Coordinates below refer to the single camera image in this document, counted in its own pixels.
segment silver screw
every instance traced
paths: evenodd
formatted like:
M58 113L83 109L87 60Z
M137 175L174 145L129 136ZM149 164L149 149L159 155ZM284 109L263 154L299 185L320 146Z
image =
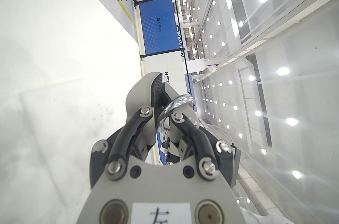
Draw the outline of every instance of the silver screw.
M205 162L203 167L204 167L205 173L208 173L210 175L214 174L215 165L211 161Z
M220 143L219 144L222 151L227 152L230 150L230 146L227 143Z
M106 140L100 140L97 141L93 147L92 147L92 152L102 152L105 153L106 150L108 149L108 143Z
M111 174L119 172L121 169L121 164L118 161L113 161L108 165L108 171Z
M142 108L141 108L141 113L142 113L142 114L145 114L145 115L146 115L146 114L149 114L149 107L142 107Z
M184 118L184 116L182 115L182 113L176 113L174 115L174 118L175 118L176 121L180 121Z

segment chinese character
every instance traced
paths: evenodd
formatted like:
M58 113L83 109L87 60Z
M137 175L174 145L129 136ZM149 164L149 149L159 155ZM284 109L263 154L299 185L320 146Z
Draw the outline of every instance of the chinese character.
M170 214L169 211L166 212L159 212L159 208L157 207L157 211L156 212L151 212L150 214L154 214L154 221L152 224L164 224L164 223L168 223L168 220L158 220L158 215L166 215L166 214Z

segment joyson logo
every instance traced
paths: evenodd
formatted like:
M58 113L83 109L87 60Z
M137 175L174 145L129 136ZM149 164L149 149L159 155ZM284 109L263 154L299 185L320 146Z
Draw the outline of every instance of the joyson logo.
M161 32L161 23L160 23L160 17L157 17L159 32Z
M168 76L168 72L165 72L165 81L169 84L170 82L170 77Z

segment blue pegboard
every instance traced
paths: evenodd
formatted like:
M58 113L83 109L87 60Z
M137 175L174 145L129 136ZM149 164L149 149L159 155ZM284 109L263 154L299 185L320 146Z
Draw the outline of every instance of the blue pegboard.
M140 16L146 54L180 47L172 0L141 3Z
M160 132L159 131L157 131L157 141L158 141L158 147L159 147L160 161L162 162L163 165L167 165L165 153L163 153L160 150L161 140L160 140Z

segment black bolt hole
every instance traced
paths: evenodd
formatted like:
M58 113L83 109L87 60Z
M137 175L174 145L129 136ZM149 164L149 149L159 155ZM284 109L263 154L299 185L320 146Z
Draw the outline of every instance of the black bolt hole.
M183 174L187 178L192 178L194 177L194 170L191 166L184 166Z
M141 175L141 168L140 166L133 166L130 170L130 176L131 178L138 178Z

